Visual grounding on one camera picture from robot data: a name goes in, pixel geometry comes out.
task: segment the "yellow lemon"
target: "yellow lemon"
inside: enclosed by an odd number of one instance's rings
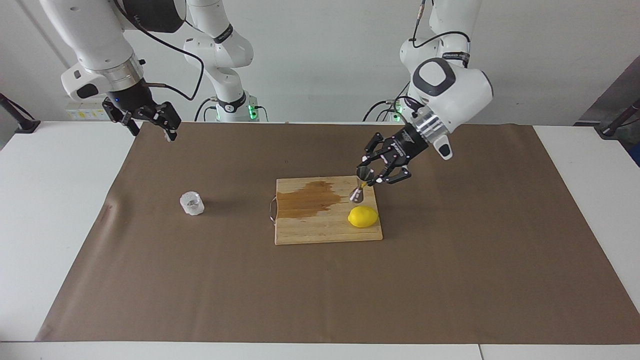
[[[347,220],[355,227],[369,227],[378,221],[378,213],[369,206],[356,206],[349,212]]]

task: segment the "white table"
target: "white table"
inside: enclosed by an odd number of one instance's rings
[[[640,168],[591,128],[536,131],[639,308]],[[32,343],[132,141],[107,122],[45,122],[0,151],[0,359],[640,359],[640,345]]]

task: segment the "wooden cutting board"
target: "wooden cutting board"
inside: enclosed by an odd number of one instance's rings
[[[356,176],[304,177],[276,180],[276,245],[382,240],[380,220],[357,228],[347,221],[355,206],[378,212],[373,187],[364,188],[361,204],[349,201]]]

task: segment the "clear glass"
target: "clear glass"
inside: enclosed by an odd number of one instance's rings
[[[204,211],[204,203],[200,194],[196,192],[186,192],[180,197],[180,205],[184,212],[189,215],[199,215]]]

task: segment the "brown paper sheet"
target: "brown paper sheet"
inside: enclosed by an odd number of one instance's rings
[[[461,126],[452,160],[377,186],[382,241],[274,245],[275,179],[353,174],[375,131],[396,128],[145,124],[37,340],[640,343],[531,127]]]

